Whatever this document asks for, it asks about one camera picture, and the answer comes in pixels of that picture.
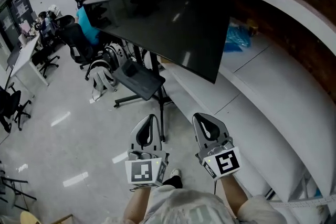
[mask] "person's right arm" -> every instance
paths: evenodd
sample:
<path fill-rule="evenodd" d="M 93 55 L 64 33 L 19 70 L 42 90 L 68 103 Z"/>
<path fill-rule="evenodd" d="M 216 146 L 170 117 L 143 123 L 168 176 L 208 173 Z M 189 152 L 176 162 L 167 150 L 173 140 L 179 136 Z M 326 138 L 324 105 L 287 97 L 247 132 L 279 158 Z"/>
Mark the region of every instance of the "person's right arm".
<path fill-rule="evenodd" d="M 243 189 L 233 175 L 221 178 L 227 201 L 242 222 L 256 222 L 257 224 L 286 224 L 286 219 L 276 211 L 262 196 L 247 199 Z"/>

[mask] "monitor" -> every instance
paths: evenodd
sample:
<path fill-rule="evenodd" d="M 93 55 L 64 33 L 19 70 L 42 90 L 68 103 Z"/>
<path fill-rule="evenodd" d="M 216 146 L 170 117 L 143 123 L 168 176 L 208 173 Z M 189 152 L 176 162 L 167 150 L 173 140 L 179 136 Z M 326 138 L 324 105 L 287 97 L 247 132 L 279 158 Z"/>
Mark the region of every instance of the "monitor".
<path fill-rule="evenodd" d="M 216 81 L 230 0 L 86 0 L 84 8 L 93 27 Z"/>

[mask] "tv stand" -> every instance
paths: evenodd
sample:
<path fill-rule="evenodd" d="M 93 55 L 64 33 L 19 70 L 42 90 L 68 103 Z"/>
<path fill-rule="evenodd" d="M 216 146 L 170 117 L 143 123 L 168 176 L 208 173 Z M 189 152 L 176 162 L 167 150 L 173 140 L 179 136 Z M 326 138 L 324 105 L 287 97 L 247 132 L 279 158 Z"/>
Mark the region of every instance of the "tv stand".
<path fill-rule="evenodd" d="M 136 57 L 136 60 L 138 62 L 138 64 L 142 65 L 142 60 L 141 60 L 141 55 L 140 55 L 140 51 L 139 51 L 139 48 L 137 46 L 134 45 L 134 53 L 135 53 L 135 57 Z M 156 55 L 151 53 L 150 52 L 150 56 L 151 56 L 151 62 L 152 62 L 152 67 L 153 67 L 153 72 L 156 74 L 156 75 L 160 75 L 159 74 L 159 65 L 158 65 L 158 61 L 157 61 L 157 58 L 156 58 Z M 152 98 L 154 98 L 155 100 L 157 100 L 157 102 L 159 103 L 159 106 L 160 106 L 160 139 L 162 142 L 166 142 L 166 138 L 164 136 L 164 123 L 163 123 L 163 110 L 164 110 L 164 105 L 168 102 L 172 102 L 172 100 L 167 97 L 167 96 L 163 96 L 163 93 L 162 93 L 162 87 L 159 87 L 158 91 L 157 91 L 158 95 L 153 95 Z M 115 108 L 118 108 L 120 106 L 121 103 L 125 103 L 125 102 L 128 102 L 128 101 L 132 101 L 132 100 L 136 100 L 136 99 L 140 99 L 141 97 L 138 96 L 138 95 L 132 95 L 132 96 L 129 96 L 129 97 L 125 97 L 125 98 L 121 98 L 121 99 L 117 99 L 115 101 L 115 105 L 114 107 Z"/>

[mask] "person's left arm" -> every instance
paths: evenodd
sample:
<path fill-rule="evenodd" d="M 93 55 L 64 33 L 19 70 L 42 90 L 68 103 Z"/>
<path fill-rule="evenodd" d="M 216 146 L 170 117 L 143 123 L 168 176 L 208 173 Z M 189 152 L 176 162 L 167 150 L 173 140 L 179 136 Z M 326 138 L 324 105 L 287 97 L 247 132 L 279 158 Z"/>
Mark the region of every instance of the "person's left arm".
<path fill-rule="evenodd" d="M 123 216 L 124 221 L 131 220 L 135 224 L 138 224 L 144 219 L 150 193 L 151 188 L 138 188 L 134 192 L 126 206 Z"/>

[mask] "white t-shirt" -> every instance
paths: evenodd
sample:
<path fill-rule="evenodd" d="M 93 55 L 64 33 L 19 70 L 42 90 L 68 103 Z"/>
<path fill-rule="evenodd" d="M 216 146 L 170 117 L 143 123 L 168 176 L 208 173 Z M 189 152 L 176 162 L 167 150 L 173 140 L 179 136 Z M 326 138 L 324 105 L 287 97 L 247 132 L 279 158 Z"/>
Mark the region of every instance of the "white t-shirt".
<path fill-rule="evenodd" d="M 155 189 L 141 224 L 286 224 L 282 214 L 262 196 L 246 201 L 232 218 L 223 201 L 216 195 L 195 190 L 175 189 L 171 185 Z M 124 220 L 124 224 L 134 224 Z"/>

